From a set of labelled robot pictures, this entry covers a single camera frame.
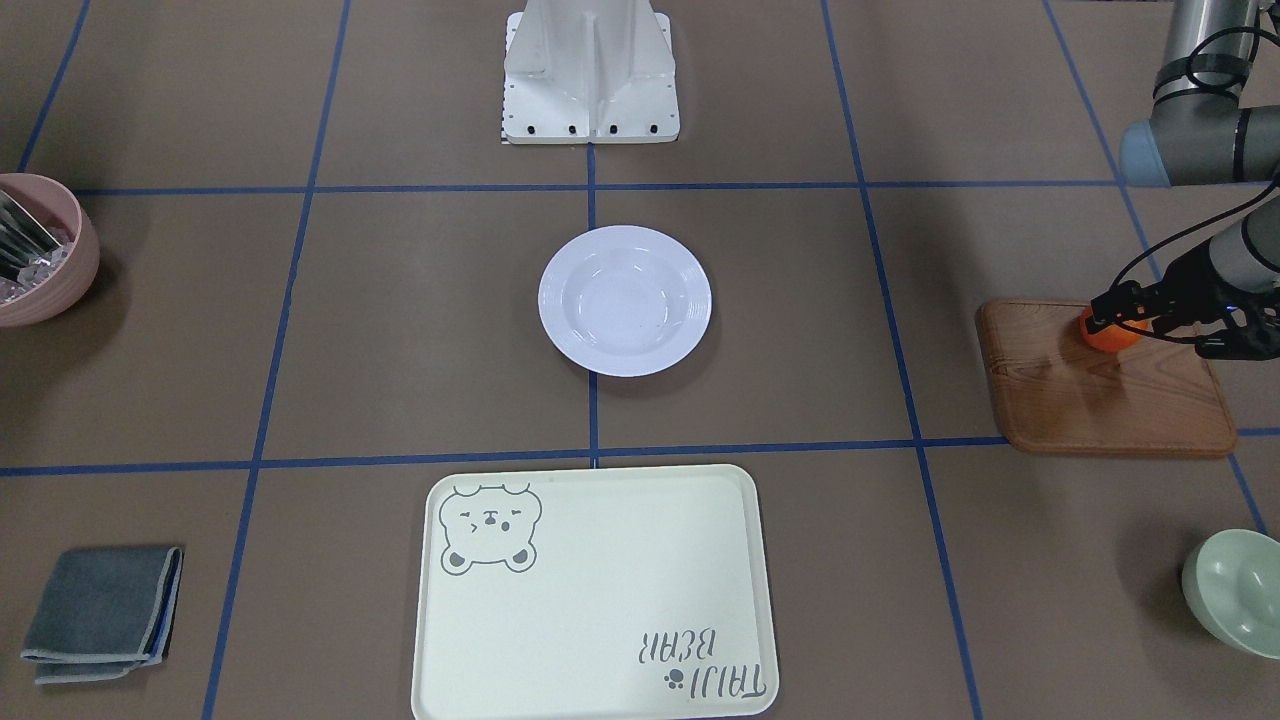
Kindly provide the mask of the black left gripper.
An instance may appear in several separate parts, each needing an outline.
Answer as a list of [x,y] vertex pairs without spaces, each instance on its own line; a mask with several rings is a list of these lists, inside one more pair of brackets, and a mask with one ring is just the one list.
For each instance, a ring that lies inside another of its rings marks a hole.
[[1096,296],[1088,306],[1088,336],[1149,316],[1157,333],[1221,322],[1222,329],[1192,342],[1206,360],[1279,357],[1277,291],[1252,293],[1229,284],[1207,255],[1179,258],[1148,290],[1140,283],[1117,283]]

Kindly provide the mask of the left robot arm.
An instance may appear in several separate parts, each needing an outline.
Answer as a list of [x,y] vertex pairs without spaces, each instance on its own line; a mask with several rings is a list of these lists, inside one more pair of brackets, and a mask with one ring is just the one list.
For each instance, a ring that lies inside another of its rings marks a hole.
[[1275,1],[1178,1],[1152,110],[1123,136],[1120,169],[1134,187],[1239,184],[1262,191],[1222,211],[1225,228],[1142,284],[1120,270],[1079,315],[1082,338],[1116,352],[1140,337],[1189,345],[1204,359],[1267,361],[1279,354],[1277,108],[1240,95]]

